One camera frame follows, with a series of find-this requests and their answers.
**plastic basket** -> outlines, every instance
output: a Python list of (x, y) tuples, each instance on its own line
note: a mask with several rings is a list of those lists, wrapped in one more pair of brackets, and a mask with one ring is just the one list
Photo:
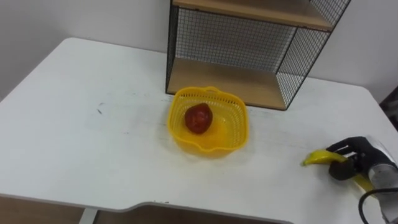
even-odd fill
[[(213, 122), (203, 134), (189, 131), (185, 112), (191, 106), (207, 103)], [(248, 114), (241, 99), (215, 87), (188, 87), (178, 91), (170, 107), (167, 128), (182, 149), (200, 154), (222, 155), (244, 146), (248, 140)]]

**wooden shelf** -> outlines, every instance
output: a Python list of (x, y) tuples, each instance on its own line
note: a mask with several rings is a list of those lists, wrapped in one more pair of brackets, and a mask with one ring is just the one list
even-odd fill
[(173, 0), (173, 5), (312, 29), (332, 25), (308, 0)]
[(167, 88), (175, 94), (188, 86), (214, 86), (240, 97), (247, 105), (285, 110), (273, 73), (176, 58)]

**table leg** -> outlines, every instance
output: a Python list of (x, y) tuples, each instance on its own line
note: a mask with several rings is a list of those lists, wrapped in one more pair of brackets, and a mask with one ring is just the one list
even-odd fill
[(94, 224), (97, 211), (97, 209), (86, 208), (80, 218), (79, 224)]

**red apple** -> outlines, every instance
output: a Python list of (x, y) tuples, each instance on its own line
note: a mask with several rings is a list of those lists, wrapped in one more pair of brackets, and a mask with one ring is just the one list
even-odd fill
[(185, 125), (195, 134), (203, 134), (213, 121), (213, 113), (206, 103), (192, 106), (185, 112)]

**banana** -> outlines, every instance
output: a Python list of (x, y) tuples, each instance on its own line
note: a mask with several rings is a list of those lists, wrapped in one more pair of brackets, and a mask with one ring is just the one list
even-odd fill
[(307, 166), (310, 164), (330, 164), (333, 161), (343, 162), (345, 160), (347, 160), (347, 158), (340, 154), (320, 149), (311, 152), (303, 161), (302, 165)]
[[(324, 149), (320, 150), (315, 150), (311, 152), (305, 160), (302, 162), (303, 166), (311, 165), (311, 164), (326, 164), (329, 165), (333, 161), (337, 162), (343, 162), (347, 160), (344, 156), (334, 153), (334, 152), (329, 152)], [(353, 180), (362, 188), (365, 190), (365, 192), (368, 192), (373, 189), (372, 184), (368, 179), (364, 178), (361, 174), (356, 175), (353, 177)]]

